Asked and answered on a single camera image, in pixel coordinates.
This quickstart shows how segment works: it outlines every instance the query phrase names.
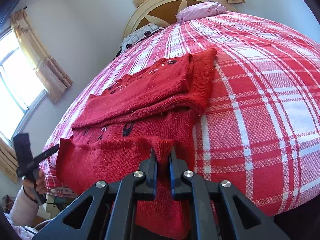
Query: pillow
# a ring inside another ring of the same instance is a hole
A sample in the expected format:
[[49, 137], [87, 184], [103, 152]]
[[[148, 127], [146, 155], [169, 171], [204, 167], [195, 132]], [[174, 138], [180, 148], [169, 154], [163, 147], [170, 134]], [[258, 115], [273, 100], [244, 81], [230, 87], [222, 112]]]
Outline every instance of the pillow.
[[121, 42], [121, 54], [124, 53], [127, 49], [131, 48], [134, 44], [150, 37], [152, 34], [162, 29], [164, 28], [159, 27], [154, 23], [149, 23], [129, 34]]
[[227, 9], [218, 2], [203, 2], [183, 9], [176, 15], [176, 18], [177, 22], [180, 23], [215, 16], [226, 12]]

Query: folded sweater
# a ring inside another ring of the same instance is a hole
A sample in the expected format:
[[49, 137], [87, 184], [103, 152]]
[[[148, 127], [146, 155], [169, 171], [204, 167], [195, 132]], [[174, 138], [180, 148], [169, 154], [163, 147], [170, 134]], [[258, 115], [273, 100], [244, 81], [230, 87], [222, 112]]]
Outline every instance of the folded sweater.
[[151, 148], [158, 161], [156, 200], [138, 202], [136, 224], [170, 238], [189, 231], [188, 205], [171, 199], [168, 154], [194, 168], [192, 127], [204, 113], [211, 91], [215, 49], [160, 59], [134, 75], [124, 75], [100, 96], [90, 95], [61, 139], [58, 179], [80, 194], [97, 180], [112, 183], [138, 169]]

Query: window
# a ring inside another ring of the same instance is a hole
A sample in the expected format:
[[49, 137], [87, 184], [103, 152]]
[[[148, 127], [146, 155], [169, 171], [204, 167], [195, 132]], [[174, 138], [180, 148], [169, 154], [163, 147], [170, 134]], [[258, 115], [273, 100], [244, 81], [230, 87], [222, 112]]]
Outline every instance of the window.
[[10, 141], [44, 87], [12, 31], [0, 37], [0, 133]]

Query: pink pillow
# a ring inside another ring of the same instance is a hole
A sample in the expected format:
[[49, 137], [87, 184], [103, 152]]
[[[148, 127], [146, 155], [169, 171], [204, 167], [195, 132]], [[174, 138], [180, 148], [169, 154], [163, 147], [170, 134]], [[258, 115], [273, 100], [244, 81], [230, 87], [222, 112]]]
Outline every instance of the pink pillow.
[[203, 2], [191, 5], [176, 15], [177, 22], [187, 22], [217, 14], [226, 13], [227, 9], [218, 2]]

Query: headboard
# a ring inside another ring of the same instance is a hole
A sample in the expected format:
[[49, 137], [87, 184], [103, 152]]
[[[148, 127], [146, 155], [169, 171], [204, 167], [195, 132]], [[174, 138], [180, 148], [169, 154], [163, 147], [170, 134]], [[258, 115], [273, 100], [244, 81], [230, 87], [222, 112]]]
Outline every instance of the headboard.
[[176, 15], [179, 11], [190, 5], [207, 1], [219, 2], [227, 8], [227, 11], [236, 12], [232, 5], [224, 3], [223, 0], [147, 0], [130, 17], [123, 37], [149, 23], [167, 27], [177, 22]]

